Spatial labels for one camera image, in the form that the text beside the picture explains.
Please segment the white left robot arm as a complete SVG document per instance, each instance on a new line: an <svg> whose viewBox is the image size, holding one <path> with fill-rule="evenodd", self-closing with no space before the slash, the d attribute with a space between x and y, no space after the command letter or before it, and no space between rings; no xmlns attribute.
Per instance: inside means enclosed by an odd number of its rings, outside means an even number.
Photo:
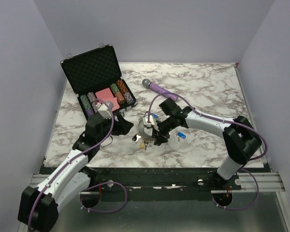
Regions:
<svg viewBox="0 0 290 232"><path fill-rule="evenodd" d="M122 115L107 119L99 113L91 115L85 131L73 144L67 158L43 182L36 187L26 187L21 195L18 220L27 225L30 232L49 232L54 227L60 211L79 192L97 190L101 196L101 186L121 186L109 180L100 183L97 172L86 165L98 153L101 143L110 135L129 133L133 123Z"/></svg>

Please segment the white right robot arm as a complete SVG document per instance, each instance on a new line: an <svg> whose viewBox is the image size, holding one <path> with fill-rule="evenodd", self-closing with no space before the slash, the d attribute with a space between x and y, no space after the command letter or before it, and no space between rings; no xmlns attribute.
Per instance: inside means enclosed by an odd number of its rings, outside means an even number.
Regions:
<svg viewBox="0 0 290 232"><path fill-rule="evenodd" d="M237 171L262 155L260 148L265 142L245 116L222 118L197 111L190 104L181 108L170 98L159 107L166 119L146 121L146 125L151 125L153 129L154 145L167 143L171 132L177 128L206 133L224 144L226 157L213 176L213 185L217 189L226 188Z"/></svg>

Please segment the round metal key ring disc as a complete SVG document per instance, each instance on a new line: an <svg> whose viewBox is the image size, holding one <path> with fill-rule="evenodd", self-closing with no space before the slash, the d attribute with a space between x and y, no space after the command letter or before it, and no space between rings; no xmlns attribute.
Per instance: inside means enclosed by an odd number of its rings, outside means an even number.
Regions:
<svg viewBox="0 0 290 232"><path fill-rule="evenodd" d="M145 128L142 123L143 117L139 119L138 123L135 126L136 131L137 131L136 133L137 140L134 142L137 143L139 140L144 141L144 144L145 144L144 150L147 150L148 144L154 141L154 138L152 137L152 133L156 130Z"/></svg>

